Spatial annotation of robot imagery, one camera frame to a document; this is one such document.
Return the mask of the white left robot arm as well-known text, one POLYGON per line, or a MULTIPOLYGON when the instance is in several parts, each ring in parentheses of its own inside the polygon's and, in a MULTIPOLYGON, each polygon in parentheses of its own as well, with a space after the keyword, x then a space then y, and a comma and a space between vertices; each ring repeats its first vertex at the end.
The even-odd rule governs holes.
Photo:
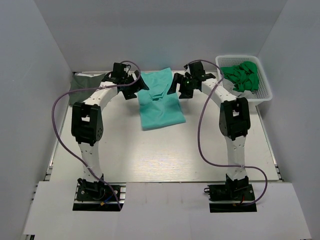
POLYGON ((120 92, 126 100, 130 100, 136 98, 140 90, 148 89, 138 70, 134 73, 112 72, 87 99, 73 104, 71 134, 84 161, 83 180, 95 183, 104 178, 99 160, 99 141, 104 133, 103 109, 120 92))

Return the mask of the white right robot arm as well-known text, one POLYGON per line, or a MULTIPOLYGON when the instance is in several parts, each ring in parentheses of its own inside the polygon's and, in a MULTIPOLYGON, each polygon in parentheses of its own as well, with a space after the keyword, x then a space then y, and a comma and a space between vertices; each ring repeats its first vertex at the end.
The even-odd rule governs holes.
POLYGON ((232 191, 247 188, 249 178, 245 169, 245 141, 251 127, 249 104, 246 98, 236 97, 215 80, 211 73, 191 76, 175 73, 167 92, 174 94, 180 86, 180 99, 191 99, 194 90, 200 90, 219 107, 219 129, 227 147, 226 186, 232 191))

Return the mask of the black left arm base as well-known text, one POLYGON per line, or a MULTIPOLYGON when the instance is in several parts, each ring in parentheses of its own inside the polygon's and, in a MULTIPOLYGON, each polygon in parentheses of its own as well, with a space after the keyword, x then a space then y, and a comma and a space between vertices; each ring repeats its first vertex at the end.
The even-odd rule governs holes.
POLYGON ((75 212, 119 212, 120 208, 107 185, 99 191, 92 191, 78 183, 72 210, 75 212))

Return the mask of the teal t-shirt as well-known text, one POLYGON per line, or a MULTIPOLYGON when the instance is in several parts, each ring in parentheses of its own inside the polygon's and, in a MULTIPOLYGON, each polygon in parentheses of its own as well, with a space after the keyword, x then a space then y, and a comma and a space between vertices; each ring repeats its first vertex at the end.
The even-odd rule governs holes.
POLYGON ((137 93, 142 129, 147 131, 185 123, 177 93, 167 94, 173 81, 172 70, 168 67, 143 72, 141 78, 149 88, 137 93))

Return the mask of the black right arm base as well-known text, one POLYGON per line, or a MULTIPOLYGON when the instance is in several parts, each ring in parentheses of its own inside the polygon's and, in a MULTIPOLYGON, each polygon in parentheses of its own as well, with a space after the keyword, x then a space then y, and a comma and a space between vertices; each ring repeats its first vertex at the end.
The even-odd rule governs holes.
POLYGON ((204 188, 209 197, 210 213, 255 213, 256 204, 247 205, 255 201, 253 186, 240 189, 232 194, 226 190, 225 184, 211 184, 204 188))

